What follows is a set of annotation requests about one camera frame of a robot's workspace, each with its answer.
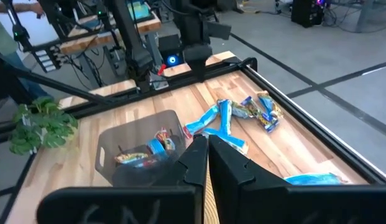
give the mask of black metal frame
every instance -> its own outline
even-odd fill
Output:
[[[140,101],[151,96],[159,95],[168,91],[176,90],[178,88],[192,85],[200,82],[199,78],[193,74],[192,71],[184,72],[172,77],[168,77],[167,81],[169,87],[161,90],[150,90],[145,93],[141,93],[138,89],[130,89],[121,91],[109,96],[99,96],[88,92],[81,91],[66,84],[45,78],[43,76],[19,70],[17,68],[9,66],[0,66],[6,68],[5,71],[0,71],[0,80],[3,80],[6,86],[12,86],[12,88],[6,88],[9,94],[13,98],[21,98],[22,101],[18,103],[30,103],[31,98],[28,93],[23,89],[19,83],[19,78],[26,78],[33,82],[37,82],[49,87],[55,88],[60,91],[64,91],[74,96],[87,99],[88,102],[82,103],[76,106],[65,108],[66,113],[70,113],[76,119],[85,118],[103,111],[111,110],[129,103]],[[339,156],[344,162],[351,166],[358,174],[360,174],[366,181],[371,184],[386,184],[386,176],[378,172],[370,164],[366,163],[360,156],[352,152],[343,142],[338,140],[335,135],[325,130],[322,125],[314,121],[308,114],[303,112],[293,101],[287,98],[283,93],[274,88],[267,80],[259,76],[255,71],[257,70],[256,58],[247,58],[244,61],[240,61],[236,57],[228,58],[222,62],[214,63],[205,68],[204,79],[215,78],[227,73],[241,71],[244,75],[250,78],[256,85],[263,90],[267,90],[270,96],[287,112],[289,112],[297,121],[299,121],[305,128],[313,133],[321,142],[328,146],[337,156]],[[14,129],[15,125],[10,124],[0,127],[0,142],[6,141]]]

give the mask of person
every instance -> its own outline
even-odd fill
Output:
[[[39,3],[15,3],[13,6],[16,12],[34,12],[39,16],[44,14],[44,10]],[[2,2],[0,2],[0,13],[7,13],[7,9]],[[7,33],[0,21],[0,53],[6,58],[7,63],[19,69],[28,71],[29,69],[24,66],[22,60],[16,52],[17,47],[17,42],[14,41],[13,38]],[[20,82],[33,98],[38,98],[40,96],[50,96],[38,83],[23,78],[20,78]]]

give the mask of person's arm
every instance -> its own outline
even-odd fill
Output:
[[[16,12],[29,12],[32,10],[31,4],[15,3],[13,6]],[[7,9],[2,2],[0,2],[0,13],[7,13]]]

